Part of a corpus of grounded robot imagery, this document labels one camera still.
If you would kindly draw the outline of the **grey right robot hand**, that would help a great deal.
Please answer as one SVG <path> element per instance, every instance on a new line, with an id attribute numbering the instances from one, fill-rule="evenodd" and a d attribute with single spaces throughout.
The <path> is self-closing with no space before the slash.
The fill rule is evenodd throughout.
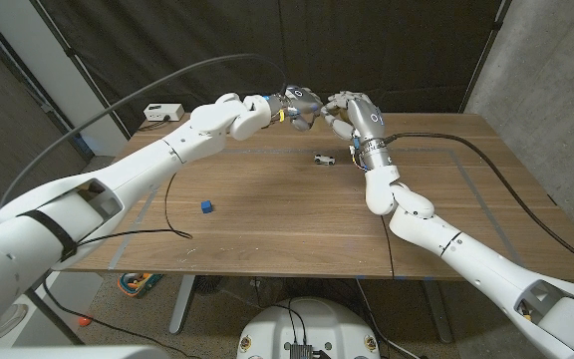
<path id="1" fill-rule="evenodd" d="M 366 94 L 348 91 L 335 94 L 322 108 L 321 115 L 339 138 L 358 141 L 368 170 L 392 165 L 384 143 L 383 115 Z"/>

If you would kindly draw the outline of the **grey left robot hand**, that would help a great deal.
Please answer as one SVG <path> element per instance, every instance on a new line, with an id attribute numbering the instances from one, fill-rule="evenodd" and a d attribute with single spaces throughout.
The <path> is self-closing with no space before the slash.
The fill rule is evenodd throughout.
<path id="1" fill-rule="evenodd" d="M 290 123 L 299 132 L 309 131 L 320 116 L 323 104 L 309 88 L 288 85 L 279 94 L 265 98 L 270 106 L 270 125 Z"/>

